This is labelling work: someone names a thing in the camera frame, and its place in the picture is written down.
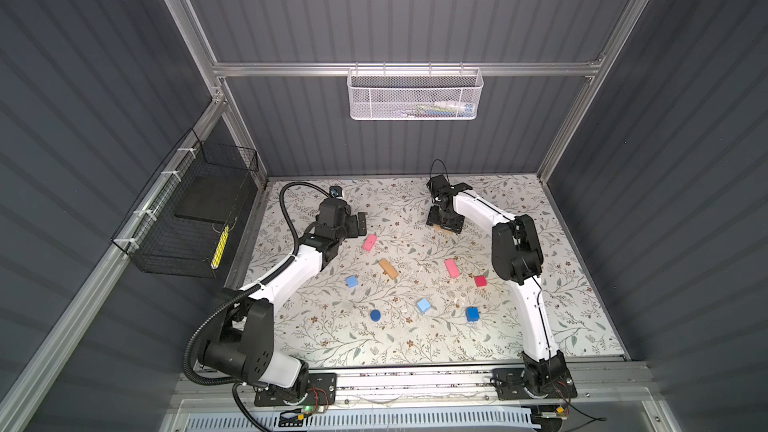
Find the natural wood plank block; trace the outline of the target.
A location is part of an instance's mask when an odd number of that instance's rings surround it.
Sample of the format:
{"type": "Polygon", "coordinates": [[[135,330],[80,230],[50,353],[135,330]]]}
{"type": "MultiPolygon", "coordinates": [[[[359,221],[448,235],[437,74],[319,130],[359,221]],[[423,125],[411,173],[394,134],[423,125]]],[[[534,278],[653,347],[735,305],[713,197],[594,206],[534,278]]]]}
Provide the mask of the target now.
{"type": "Polygon", "coordinates": [[[434,227],[434,228],[435,228],[437,231],[439,231],[439,232],[442,232],[442,233],[450,233],[450,234],[455,234],[455,232],[453,232],[451,229],[446,229],[446,228],[444,228],[444,227],[442,227],[442,226],[440,226],[440,225],[434,225],[433,227],[434,227]]]}

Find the blue cube block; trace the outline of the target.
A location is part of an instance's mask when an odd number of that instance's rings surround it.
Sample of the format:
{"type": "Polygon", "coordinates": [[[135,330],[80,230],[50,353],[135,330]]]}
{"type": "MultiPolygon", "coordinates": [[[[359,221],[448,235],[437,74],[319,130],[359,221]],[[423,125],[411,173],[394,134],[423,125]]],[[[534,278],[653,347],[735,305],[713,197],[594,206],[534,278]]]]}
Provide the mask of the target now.
{"type": "Polygon", "coordinates": [[[469,323],[477,322],[480,319],[479,310],[476,307],[467,307],[466,319],[469,323]]]}

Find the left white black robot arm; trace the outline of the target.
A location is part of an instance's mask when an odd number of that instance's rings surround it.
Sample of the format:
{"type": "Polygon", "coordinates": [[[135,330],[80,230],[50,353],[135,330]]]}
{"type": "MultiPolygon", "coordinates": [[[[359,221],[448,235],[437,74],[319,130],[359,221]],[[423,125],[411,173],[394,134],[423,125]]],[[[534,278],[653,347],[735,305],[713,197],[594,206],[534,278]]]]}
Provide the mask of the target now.
{"type": "Polygon", "coordinates": [[[288,299],[335,259],[347,239],[367,235],[367,214],[342,198],[325,198],[298,248],[265,276],[240,290],[225,289],[226,308],[201,330],[189,365],[212,368],[224,379],[268,384],[303,393],[308,366],[275,348],[275,320],[288,299]]]}

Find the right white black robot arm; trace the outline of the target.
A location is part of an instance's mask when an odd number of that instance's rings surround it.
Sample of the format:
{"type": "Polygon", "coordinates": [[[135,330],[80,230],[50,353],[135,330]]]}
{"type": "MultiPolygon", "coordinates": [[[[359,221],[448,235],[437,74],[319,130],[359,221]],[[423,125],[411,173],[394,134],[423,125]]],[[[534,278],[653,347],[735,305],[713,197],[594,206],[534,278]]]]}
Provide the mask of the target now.
{"type": "Polygon", "coordinates": [[[563,352],[553,336],[540,276],[544,261],[534,220],[493,205],[466,183],[452,184],[445,174],[427,182],[432,206],[427,224],[453,233],[469,220],[488,233],[491,265],[512,291],[522,327],[522,384],[533,398],[577,395],[563,352]]]}

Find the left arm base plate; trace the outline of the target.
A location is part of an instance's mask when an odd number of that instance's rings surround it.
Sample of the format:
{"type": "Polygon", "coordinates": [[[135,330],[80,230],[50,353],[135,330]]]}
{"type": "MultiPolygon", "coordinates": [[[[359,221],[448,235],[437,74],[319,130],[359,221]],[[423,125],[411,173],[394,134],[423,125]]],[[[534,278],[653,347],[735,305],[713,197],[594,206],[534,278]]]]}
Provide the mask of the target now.
{"type": "Polygon", "coordinates": [[[256,407],[329,406],[336,400],[338,375],[335,373],[300,373],[291,388],[269,385],[257,387],[256,407]]]}

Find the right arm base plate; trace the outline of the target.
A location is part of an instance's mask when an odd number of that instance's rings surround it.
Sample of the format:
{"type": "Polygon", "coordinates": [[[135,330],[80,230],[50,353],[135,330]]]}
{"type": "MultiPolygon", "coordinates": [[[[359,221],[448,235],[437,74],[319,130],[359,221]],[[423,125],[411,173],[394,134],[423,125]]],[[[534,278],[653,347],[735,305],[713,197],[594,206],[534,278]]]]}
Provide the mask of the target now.
{"type": "Polygon", "coordinates": [[[490,385],[500,400],[575,399],[578,391],[569,373],[538,378],[526,367],[495,368],[490,385]]]}

